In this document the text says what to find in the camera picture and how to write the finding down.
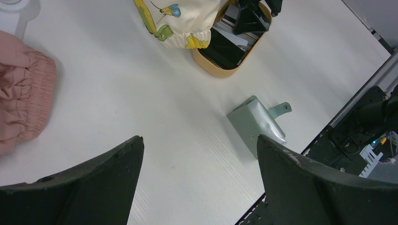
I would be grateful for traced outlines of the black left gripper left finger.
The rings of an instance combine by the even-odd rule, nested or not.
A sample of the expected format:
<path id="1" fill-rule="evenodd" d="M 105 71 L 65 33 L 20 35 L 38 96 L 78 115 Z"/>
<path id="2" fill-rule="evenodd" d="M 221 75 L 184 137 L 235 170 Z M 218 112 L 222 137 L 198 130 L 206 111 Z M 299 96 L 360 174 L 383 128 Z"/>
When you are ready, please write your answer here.
<path id="1" fill-rule="evenodd" d="M 33 183 L 0 188 L 3 225 L 125 225 L 144 156 L 141 136 Z"/>

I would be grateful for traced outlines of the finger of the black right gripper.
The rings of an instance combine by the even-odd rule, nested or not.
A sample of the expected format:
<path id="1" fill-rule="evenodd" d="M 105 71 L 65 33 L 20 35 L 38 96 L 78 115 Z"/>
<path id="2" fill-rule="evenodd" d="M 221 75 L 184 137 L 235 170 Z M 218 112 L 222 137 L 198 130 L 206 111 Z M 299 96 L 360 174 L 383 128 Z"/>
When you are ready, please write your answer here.
<path id="1" fill-rule="evenodd" d="M 272 17 L 278 16 L 282 10 L 283 0 L 265 0 L 265 2 L 271 10 Z"/>
<path id="2" fill-rule="evenodd" d="M 269 31 L 270 9 L 263 0 L 237 0 L 238 15 L 233 28 L 235 35 Z"/>

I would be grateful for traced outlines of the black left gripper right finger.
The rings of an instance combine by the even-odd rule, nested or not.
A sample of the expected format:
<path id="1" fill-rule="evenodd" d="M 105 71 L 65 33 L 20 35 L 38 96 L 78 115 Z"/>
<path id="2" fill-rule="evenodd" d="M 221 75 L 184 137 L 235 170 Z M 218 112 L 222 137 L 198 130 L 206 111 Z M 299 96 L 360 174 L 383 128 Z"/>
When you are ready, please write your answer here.
<path id="1" fill-rule="evenodd" d="M 260 135 L 257 155 L 275 225 L 395 225 L 398 186 L 351 175 Z"/>

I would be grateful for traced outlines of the yellow oval tray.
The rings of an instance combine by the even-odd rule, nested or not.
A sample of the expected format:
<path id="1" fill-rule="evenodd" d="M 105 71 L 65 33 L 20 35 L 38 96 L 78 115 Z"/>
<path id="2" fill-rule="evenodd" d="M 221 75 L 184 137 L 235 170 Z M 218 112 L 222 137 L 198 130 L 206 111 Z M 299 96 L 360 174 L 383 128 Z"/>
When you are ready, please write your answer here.
<path id="1" fill-rule="evenodd" d="M 225 13 L 225 5 L 227 5 L 227 4 L 233 4 L 233 5 L 237 6 L 237 0 L 228 0 L 221 6 L 221 8 L 218 10 L 218 14 L 216 16 L 214 24 L 223 17 L 223 14 Z M 270 10 L 270 25 L 272 23 L 272 19 L 273 19 L 273 17 L 271 15 L 271 10 Z M 199 52 L 199 49 L 192 50 L 192 56 L 193 56 L 194 61 L 197 63 L 197 65 L 200 66 L 205 71 L 207 71 L 210 75 L 217 77 L 217 78 L 227 78 L 227 77 L 230 77 L 231 75 L 233 75 L 237 71 L 237 69 L 243 64 L 243 62 L 245 61 L 247 56 L 252 52 L 253 48 L 257 45 L 258 41 L 252 46 L 251 50 L 245 51 L 245 55 L 244 55 L 243 59 L 239 62 L 238 67 L 235 69 L 225 70 L 225 69 L 220 68 L 219 66 L 215 65 L 210 60 L 205 58 Z"/>

